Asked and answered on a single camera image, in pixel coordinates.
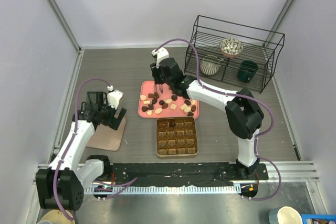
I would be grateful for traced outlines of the gold chocolate box with tray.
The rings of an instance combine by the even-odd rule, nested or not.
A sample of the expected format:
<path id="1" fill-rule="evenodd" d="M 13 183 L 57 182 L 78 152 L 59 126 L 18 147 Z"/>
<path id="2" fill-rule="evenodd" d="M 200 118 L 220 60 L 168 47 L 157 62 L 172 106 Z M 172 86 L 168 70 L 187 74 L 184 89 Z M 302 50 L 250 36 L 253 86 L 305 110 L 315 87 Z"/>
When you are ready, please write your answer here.
<path id="1" fill-rule="evenodd" d="M 161 158 L 195 156 L 198 142 L 194 118 L 158 118 L 156 153 Z"/>

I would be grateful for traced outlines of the metal tongs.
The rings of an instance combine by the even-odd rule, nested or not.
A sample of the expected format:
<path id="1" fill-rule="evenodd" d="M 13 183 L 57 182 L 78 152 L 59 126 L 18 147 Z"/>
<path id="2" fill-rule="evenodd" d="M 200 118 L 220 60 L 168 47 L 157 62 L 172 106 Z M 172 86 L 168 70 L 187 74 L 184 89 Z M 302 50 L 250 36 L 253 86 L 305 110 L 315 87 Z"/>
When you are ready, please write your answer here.
<path id="1" fill-rule="evenodd" d="M 155 98 L 158 100 L 160 96 L 163 94 L 163 86 L 161 84 L 154 84 L 154 95 Z"/>

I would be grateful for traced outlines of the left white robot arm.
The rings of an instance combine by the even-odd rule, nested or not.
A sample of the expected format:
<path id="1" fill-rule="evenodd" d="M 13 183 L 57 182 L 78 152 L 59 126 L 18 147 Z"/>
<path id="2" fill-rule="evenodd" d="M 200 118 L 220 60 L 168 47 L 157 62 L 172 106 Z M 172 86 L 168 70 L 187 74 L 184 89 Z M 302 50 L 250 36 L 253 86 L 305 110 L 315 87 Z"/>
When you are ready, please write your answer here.
<path id="1" fill-rule="evenodd" d="M 39 204 L 42 209 L 77 211 L 84 190 L 92 182 L 105 182 L 112 174 L 109 158 L 91 155 L 83 167 L 79 161 L 98 126 L 120 135 L 124 130 L 126 109 L 118 109 L 123 93 L 119 90 L 88 92 L 84 108 L 73 115 L 69 134 L 54 160 L 36 173 Z"/>

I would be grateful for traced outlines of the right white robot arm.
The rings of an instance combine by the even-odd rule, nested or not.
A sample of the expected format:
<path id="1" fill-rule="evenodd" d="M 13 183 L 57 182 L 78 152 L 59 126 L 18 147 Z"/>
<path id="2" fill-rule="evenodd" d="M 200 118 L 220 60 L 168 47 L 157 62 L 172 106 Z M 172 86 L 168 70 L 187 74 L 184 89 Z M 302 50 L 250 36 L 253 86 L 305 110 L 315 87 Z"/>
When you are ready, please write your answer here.
<path id="1" fill-rule="evenodd" d="M 185 75 L 174 58 L 154 62 L 150 69 L 155 84 L 167 84 L 180 97 L 205 102 L 226 113 L 229 128 L 238 139 L 237 173 L 242 179 L 254 176 L 260 161 L 255 137 L 264 114 L 251 92 L 246 89 L 225 91 L 207 85 L 196 77 Z"/>

